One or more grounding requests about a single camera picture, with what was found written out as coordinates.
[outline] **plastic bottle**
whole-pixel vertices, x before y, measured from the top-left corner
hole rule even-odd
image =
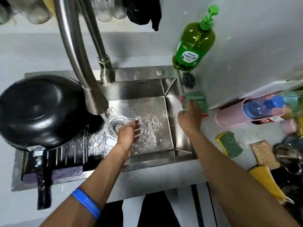
[[[185,27],[177,51],[172,58],[172,63],[177,69],[193,70],[214,45],[216,36],[211,29],[211,17],[218,14],[219,8],[212,5],[208,12],[209,15],[205,16],[201,22],[190,23]]]
[[[272,116],[272,109],[284,107],[284,99],[281,95],[271,99],[265,97],[255,98],[243,105],[245,115],[250,119],[263,119]]]

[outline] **green liquid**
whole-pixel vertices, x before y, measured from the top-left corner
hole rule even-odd
[[[184,32],[181,37],[181,41],[187,46],[188,50],[196,51],[198,53],[201,53],[202,55],[199,57],[199,61],[197,61],[197,64],[195,66],[186,66],[184,64],[179,63],[174,55],[172,58],[173,65],[177,69],[182,71],[193,70],[198,65],[202,57],[214,45],[215,39],[216,36],[212,29],[209,30],[201,29],[199,22],[188,24],[184,29]]]

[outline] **sink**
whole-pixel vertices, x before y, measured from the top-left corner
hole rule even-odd
[[[141,124],[140,139],[122,170],[135,170],[169,164],[195,157],[188,137],[178,124],[182,110],[176,78],[133,80],[100,85],[109,102],[109,125],[91,133],[89,159],[102,159],[113,148],[117,136],[111,131],[136,119]]]
[[[100,70],[93,70],[100,80]],[[115,69],[116,81],[99,87],[109,101],[106,115],[114,130],[139,120],[140,139],[133,145],[131,156],[122,171],[138,170],[197,159],[188,137],[178,124],[182,110],[180,87],[172,66]],[[73,71],[26,73],[66,76],[77,80]],[[73,141],[45,154],[46,167],[52,171],[53,184],[89,177],[115,145],[117,137],[101,116],[91,115],[89,125]],[[12,191],[37,187],[35,161],[30,152],[16,151]]]

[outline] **sink button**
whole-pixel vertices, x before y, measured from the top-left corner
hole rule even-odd
[[[159,70],[156,71],[156,73],[157,73],[158,76],[163,76],[164,71],[162,69],[159,69]]]

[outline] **sink basin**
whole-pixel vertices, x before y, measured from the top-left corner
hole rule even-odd
[[[100,85],[108,99],[109,124],[90,134],[89,159],[102,159],[113,148],[117,136],[111,131],[136,119],[141,124],[140,139],[131,149],[123,170],[135,170],[195,158],[187,136],[178,124],[182,110],[176,78],[132,80]]]

